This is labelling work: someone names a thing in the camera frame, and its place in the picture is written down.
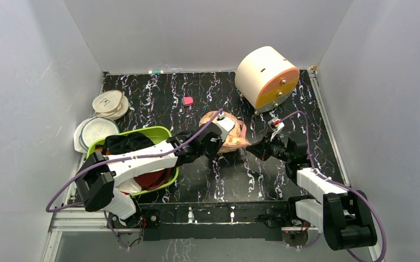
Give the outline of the floral mesh laundry bag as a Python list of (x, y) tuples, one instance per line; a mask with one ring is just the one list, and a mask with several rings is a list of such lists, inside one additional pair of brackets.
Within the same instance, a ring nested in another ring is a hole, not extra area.
[[(217, 113), (219, 113), (219, 112), (218, 111), (210, 111), (210, 112), (206, 113), (205, 115), (203, 115), (201, 117), (201, 119), (199, 120), (199, 128), (201, 128), (201, 126), (204, 126), (210, 120), (212, 120), (211, 124), (215, 124), (216, 121), (217, 121), (217, 119), (216, 119)], [(225, 113), (228, 114), (228, 116), (235, 121), (236, 125), (235, 125), (234, 129), (232, 131), (230, 131), (230, 133), (227, 136), (225, 142), (223, 143), (222, 147), (220, 148), (218, 154), (237, 151), (239, 148), (244, 148), (244, 147), (247, 147), (247, 146), (250, 145), (250, 142), (246, 138), (247, 127), (244, 124), (244, 122), (241, 121), (241, 120), (238, 120), (234, 115), (232, 115), (228, 112), (225, 112)]]

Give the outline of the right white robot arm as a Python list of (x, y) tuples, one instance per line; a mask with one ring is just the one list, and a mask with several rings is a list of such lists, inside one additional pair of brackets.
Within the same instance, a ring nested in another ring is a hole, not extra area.
[(289, 179), (309, 193), (289, 199), (286, 220), (291, 225), (309, 222), (322, 232), (334, 251), (375, 245), (377, 233), (364, 196), (333, 184), (313, 168), (308, 149), (305, 141), (289, 138), (282, 142), (280, 137), (270, 135), (247, 147), (260, 160), (274, 157), (283, 161)]

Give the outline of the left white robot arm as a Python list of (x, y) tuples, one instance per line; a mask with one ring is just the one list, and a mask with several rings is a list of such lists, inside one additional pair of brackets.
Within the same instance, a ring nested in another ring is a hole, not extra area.
[(196, 133), (180, 133), (141, 150), (104, 156), (92, 153), (75, 180), (85, 211), (113, 213), (128, 227), (139, 225), (142, 213), (134, 200), (117, 186), (131, 178), (213, 157), (234, 124), (207, 122)]

